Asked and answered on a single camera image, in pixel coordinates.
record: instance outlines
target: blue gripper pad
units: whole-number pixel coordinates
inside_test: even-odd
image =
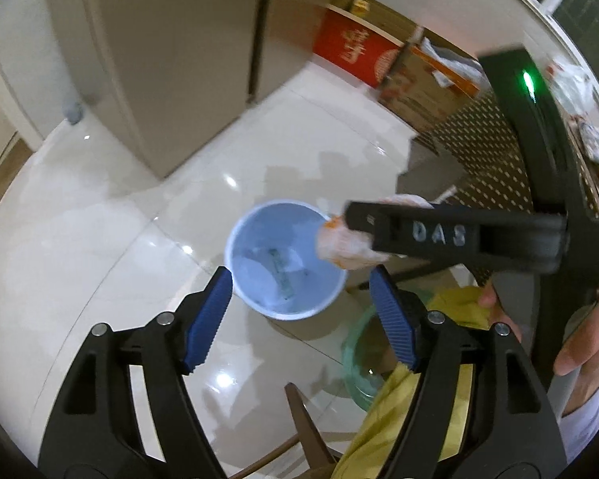
[[[369,282],[373,304],[397,360],[411,370],[416,369],[419,359],[415,348],[415,329],[406,318],[399,290],[382,265],[373,269]]]
[[[233,295],[233,277],[227,269],[221,269],[204,304],[186,333],[186,355],[183,363],[192,372],[206,360],[215,334],[220,327],[230,298]],[[213,285],[213,279],[207,287]]]

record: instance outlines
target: beige refrigerator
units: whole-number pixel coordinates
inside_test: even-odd
[[[329,0],[48,0],[86,105],[157,176],[299,70]]]

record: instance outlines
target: wooden stick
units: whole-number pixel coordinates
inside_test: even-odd
[[[297,443],[300,442],[299,435],[295,434],[292,438],[287,439],[284,443],[278,446],[275,450],[270,451],[262,459],[255,461],[252,465],[247,466],[244,470],[240,470],[236,474],[232,475],[228,479],[244,479],[247,475],[251,475],[253,472],[257,472],[260,468],[266,466],[274,459],[277,459],[283,453],[288,452]]]
[[[286,399],[289,402],[289,408],[291,408],[295,430],[298,432],[299,442],[304,449],[308,467],[315,470],[322,466],[335,464],[335,458],[328,451],[326,443],[324,443],[317,427],[308,415],[297,385],[288,383],[284,390],[286,391]]]

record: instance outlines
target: metal screw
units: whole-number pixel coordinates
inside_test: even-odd
[[[510,327],[504,323],[495,324],[495,332],[497,335],[508,336],[510,334]]]
[[[162,312],[158,315],[157,321],[160,326],[168,326],[175,319],[175,315],[171,312]]]
[[[446,320],[446,316],[443,313],[438,312],[437,310],[428,312],[427,318],[428,318],[428,321],[434,325],[442,325],[444,323],[444,321]]]
[[[105,323],[99,323],[91,328],[91,334],[93,336],[102,336],[107,332],[107,329],[109,329],[109,326]]]

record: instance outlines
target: red sign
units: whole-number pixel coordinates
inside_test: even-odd
[[[370,28],[328,9],[313,52],[373,88],[399,54],[399,46]]]

